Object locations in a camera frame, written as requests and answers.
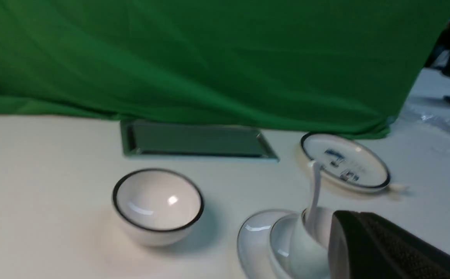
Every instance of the white cup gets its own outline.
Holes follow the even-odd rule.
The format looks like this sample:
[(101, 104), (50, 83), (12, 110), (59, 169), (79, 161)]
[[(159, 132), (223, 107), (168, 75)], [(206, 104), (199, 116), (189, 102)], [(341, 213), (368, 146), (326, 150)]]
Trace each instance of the white cup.
[(324, 279), (330, 274), (328, 250), (306, 230), (305, 214), (306, 210), (295, 223), (287, 264), (294, 279)]

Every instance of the green backdrop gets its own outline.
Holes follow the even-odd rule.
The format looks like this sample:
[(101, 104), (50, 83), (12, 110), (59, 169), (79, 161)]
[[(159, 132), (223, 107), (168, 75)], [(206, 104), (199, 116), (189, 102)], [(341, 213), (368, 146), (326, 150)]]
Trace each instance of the green backdrop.
[(388, 132), (450, 0), (0, 0), (0, 113)]

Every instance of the white spoon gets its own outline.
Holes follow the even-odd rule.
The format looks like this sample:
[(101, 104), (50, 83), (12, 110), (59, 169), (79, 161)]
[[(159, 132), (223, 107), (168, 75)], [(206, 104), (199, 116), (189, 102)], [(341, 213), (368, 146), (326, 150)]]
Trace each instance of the white spoon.
[(308, 163), (308, 169), (310, 172), (311, 179), (311, 196), (310, 196), (310, 205), (306, 209), (304, 214), (304, 227), (311, 235), (315, 233), (315, 223), (316, 223), (316, 207), (318, 205), (319, 198), (319, 189), (321, 187), (321, 164), (317, 161), (311, 161)]

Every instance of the saucer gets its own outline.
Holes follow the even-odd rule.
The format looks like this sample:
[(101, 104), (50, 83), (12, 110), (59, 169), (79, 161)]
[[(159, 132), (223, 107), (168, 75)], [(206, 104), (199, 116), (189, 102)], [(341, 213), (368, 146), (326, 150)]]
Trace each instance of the saucer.
[(271, 268), (268, 252), (270, 230), (273, 224), (291, 210), (264, 210), (249, 217), (237, 236), (237, 256), (249, 279), (277, 279)]
[(345, 189), (373, 193), (390, 183), (385, 163), (355, 141), (333, 134), (308, 133), (301, 138), (301, 148), (309, 160), (322, 164), (325, 179)]

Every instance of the white bowl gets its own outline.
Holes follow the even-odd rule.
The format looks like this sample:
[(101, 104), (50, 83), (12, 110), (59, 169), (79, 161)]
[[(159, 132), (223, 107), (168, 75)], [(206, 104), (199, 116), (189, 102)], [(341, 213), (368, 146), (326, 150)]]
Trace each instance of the white bowl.
[(112, 195), (123, 231), (145, 246), (163, 246), (186, 237), (201, 217), (204, 201), (197, 186), (166, 169), (142, 169), (122, 177)]
[(309, 160), (322, 164), (322, 176), (351, 191), (372, 193), (385, 189), (390, 173), (371, 150), (333, 134), (308, 133), (301, 148)]

